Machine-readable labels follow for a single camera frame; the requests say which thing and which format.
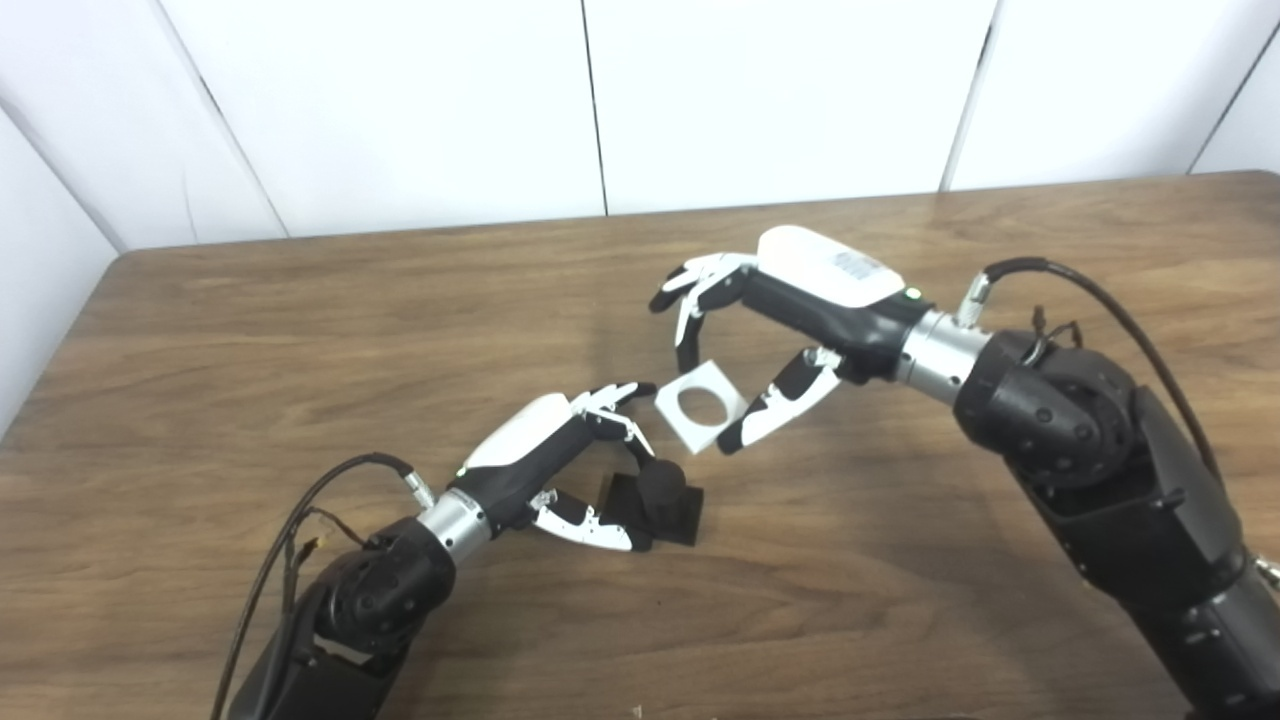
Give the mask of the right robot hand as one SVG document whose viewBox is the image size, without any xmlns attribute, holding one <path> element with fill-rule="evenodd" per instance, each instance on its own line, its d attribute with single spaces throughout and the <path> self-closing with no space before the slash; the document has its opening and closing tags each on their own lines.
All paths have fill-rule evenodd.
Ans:
<svg viewBox="0 0 1280 720">
<path fill-rule="evenodd" d="M 677 368 L 700 363 L 707 315 L 741 304 L 813 340 L 716 438 L 724 455 L 763 439 L 815 406 L 841 383 L 892 382 L 908 337 L 932 304 L 864 252 L 800 225 L 765 231 L 749 252 L 713 252 L 673 269 L 650 313 L 680 305 Z"/>
</svg>

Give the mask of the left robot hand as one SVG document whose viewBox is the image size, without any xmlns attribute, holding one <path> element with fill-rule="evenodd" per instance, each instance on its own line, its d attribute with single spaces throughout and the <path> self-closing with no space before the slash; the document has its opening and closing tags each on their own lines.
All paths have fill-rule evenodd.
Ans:
<svg viewBox="0 0 1280 720">
<path fill-rule="evenodd" d="M 507 530 L 535 527 L 600 550 L 645 553 L 652 537 L 550 482 L 595 442 L 617 442 L 644 468 L 657 456 L 635 420 L 620 413 L 655 395 L 649 382 L 608 384 L 570 398 L 543 395 L 490 433 L 462 462 L 435 506 L 419 515 L 461 562 Z"/>
</svg>

